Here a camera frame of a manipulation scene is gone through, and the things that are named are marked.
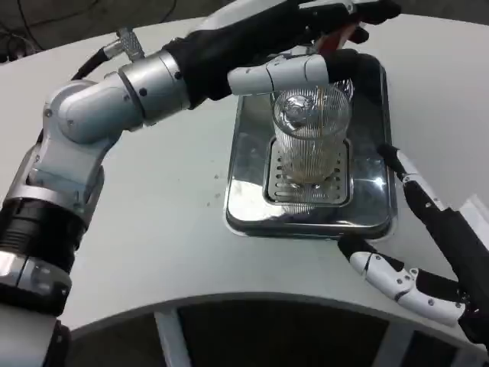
floor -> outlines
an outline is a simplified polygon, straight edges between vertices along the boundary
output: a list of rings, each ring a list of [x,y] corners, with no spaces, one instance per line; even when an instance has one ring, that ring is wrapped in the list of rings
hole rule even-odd
[[[165,21],[205,16],[230,1],[177,0]],[[489,0],[398,2],[406,13],[489,25]],[[32,33],[42,48],[49,49],[113,32],[122,26],[160,22],[171,8],[172,0],[24,0],[22,3]],[[74,12],[79,14],[57,20]],[[15,0],[0,2],[0,33],[6,28],[19,37],[27,37]],[[9,41],[12,48],[18,40],[0,37],[0,56],[6,53]],[[187,307],[180,311],[180,318],[196,367],[325,365],[335,353],[348,361],[342,365],[371,365],[387,328],[385,321],[340,310],[260,302]],[[450,365],[455,353],[451,346],[421,334],[413,338],[410,348],[422,352],[408,353],[404,367],[427,365],[428,361],[430,366]],[[302,354],[291,352],[297,350]],[[298,355],[308,359],[296,360]],[[419,361],[421,355],[426,359]],[[75,341],[68,366],[85,365],[164,365],[153,316],[130,320]]]
[[[404,341],[404,349],[400,346],[403,343],[386,348],[385,334],[390,333],[391,338],[395,335],[386,320],[315,304],[231,300],[181,307],[178,316],[192,367],[483,365],[481,359],[472,356],[464,361],[475,364],[456,364],[457,348],[412,333],[409,328],[410,338]],[[402,349],[403,357],[393,354],[392,349]],[[380,350],[384,358],[379,357]],[[170,367],[164,361],[151,315],[75,341],[67,367],[87,365]]]

silver metal arm segment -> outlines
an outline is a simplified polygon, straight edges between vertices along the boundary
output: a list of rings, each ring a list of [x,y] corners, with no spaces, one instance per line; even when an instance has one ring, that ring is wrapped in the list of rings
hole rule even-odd
[[[2,367],[44,367],[55,317],[0,304]]]
[[[100,83],[76,80],[58,89],[44,106],[42,141],[26,156],[6,199],[46,200],[89,225],[103,185],[102,160],[121,133],[188,107],[178,73],[162,50]]]

dark floor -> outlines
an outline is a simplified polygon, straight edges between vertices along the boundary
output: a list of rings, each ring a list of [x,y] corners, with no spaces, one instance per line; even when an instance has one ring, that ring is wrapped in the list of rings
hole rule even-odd
[[[180,308],[193,367],[369,367],[389,323],[315,304],[236,300]],[[414,333],[402,367],[448,367],[457,349]],[[151,315],[74,343],[68,367],[165,366]]]

black cable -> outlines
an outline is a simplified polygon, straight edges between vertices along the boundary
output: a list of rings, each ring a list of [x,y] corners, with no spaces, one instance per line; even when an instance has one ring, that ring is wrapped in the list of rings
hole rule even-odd
[[[173,12],[175,11],[177,2],[178,2],[178,0],[173,0],[173,3],[171,5],[170,10],[168,10],[168,12],[164,15],[164,17],[161,18],[160,23],[165,22],[173,14]]]
[[[0,42],[2,42],[4,40],[4,38],[8,37],[9,35],[10,34],[7,32],[1,33],[0,34]],[[6,63],[8,61],[8,50],[7,50],[8,41],[5,43],[5,51],[3,49],[0,50],[0,63]]]
[[[108,57],[105,55],[104,49],[101,48],[78,69],[78,73],[71,80],[83,79],[106,61],[108,61]]]
[[[22,0],[17,0],[17,6],[18,6],[19,12],[21,13],[22,21],[24,22],[25,31],[28,33],[31,40],[39,47],[39,49],[44,50],[44,47],[42,47],[39,44],[39,42],[37,42],[36,38],[32,34],[31,29],[29,28],[29,24],[28,24],[27,20],[25,19],[24,9],[22,8]]]
[[[40,25],[49,24],[49,23],[54,23],[54,22],[57,22],[57,21],[64,21],[66,19],[70,19],[70,18],[76,17],[78,15],[81,15],[83,13],[86,13],[87,11],[92,10],[92,8],[94,6],[96,6],[98,3],[100,3],[100,1],[101,0],[94,0],[86,8],[84,8],[82,10],[75,11],[75,12],[70,13],[70,14],[62,15],[61,17],[58,17],[58,18],[48,18],[48,19],[44,19],[43,21],[35,21],[34,23],[31,24],[31,28],[32,27],[38,27]]]
[[[14,41],[14,48],[11,47],[12,41]],[[28,55],[27,44],[15,34],[11,34],[7,41],[7,55],[10,61],[15,61],[19,57],[26,57]]]
[[[0,21],[0,28],[3,28],[5,32],[11,34],[12,33],[12,29],[10,29],[9,27],[7,27],[5,24],[3,24],[3,22]]]

cable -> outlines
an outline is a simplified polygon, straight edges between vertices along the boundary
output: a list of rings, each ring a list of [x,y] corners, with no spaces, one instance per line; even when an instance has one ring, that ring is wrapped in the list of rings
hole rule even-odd
[[[173,0],[173,3],[171,5],[170,10],[168,10],[168,12],[164,15],[164,17],[161,18],[160,23],[164,23],[173,14],[173,12],[175,11],[177,2],[178,2],[178,0]]]
[[[108,61],[108,57],[105,54],[104,47],[102,47],[78,69],[78,72],[71,80],[83,79],[106,61]]]
[[[34,35],[32,34],[31,32],[31,29],[29,28],[29,24],[27,22],[27,20],[25,19],[25,14],[24,14],[24,9],[22,8],[22,0],[17,0],[17,6],[18,6],[18,10],[19,12],[21,13],[21,17],[22,17],[22,21],[24,22],[24,27],[25,27],[25,30],[26,32],[28,33],[29,37],[31,38],[31,40],[41,49],[41,50],[44,50],[44,48],[39,44],[39,42],[37,42],[36,38],[34,37]]]
[[[9,34],[12,33],[12,29],[10,29],[9,27],[7,27],[5,24],[3,24],[3,22],[0,21],[0,28],[3,28],[6,32],[8,32]]]
[[[15,48],[11,48],[12,41],[16,41],[17,39],[21,40],[21,43],[17,41]],[[10,61],[15,61],[21,57],[26,57],[28,55],[27,52],[28,43],[25,40],[20,39],[19,37],[15,37],[11,35],[7,41],[7,55]]]
[[[81,15],[83,13],[86,13],[87,11],[89,10],[92,10],[92,8],[94,6],[96,6],[98,3],[100,3],[101,0],[94,0],[90,5],[88,5],[86,8],[82,9],[82,10],[78,10],[78,11],[75,11],[73,13],[70,13],[70,14],[67,14],[67,15],[63,15],[61,17],[58,17],[58,18],[49,18],[49,19],[44,19],[43,21],[35,21],[34,23],[31,24],[31,28],[32,27],[38,27],[40,25],[45,25],[45,24],[49,24],[49,23],[54,23],[54,22],[57,22],[57,21],[64,21],[66,19],[70,19],[70,18],[73,18],[73,17],[76,17],[78,15]]]
[[[18,34],[15,34],[15,33],[12,33],[12,32],[7,32],[7,31],[2,31],[2,30],[0,30],[0,34],[2,34],[4,37],[9,35],[10,37],[15,37],[15,38],[19,38],[19,39],[23,40],[23,42],[25,42],[26,44],[29,45],[29,47],[34,51],[34,53],[37,53],[37,52],[40,51],[36,47],[36,45],[34,44],[34,42],[32,42],[31,40],[28,40],[27,38],[22,37],[22,36],[20,36]]]

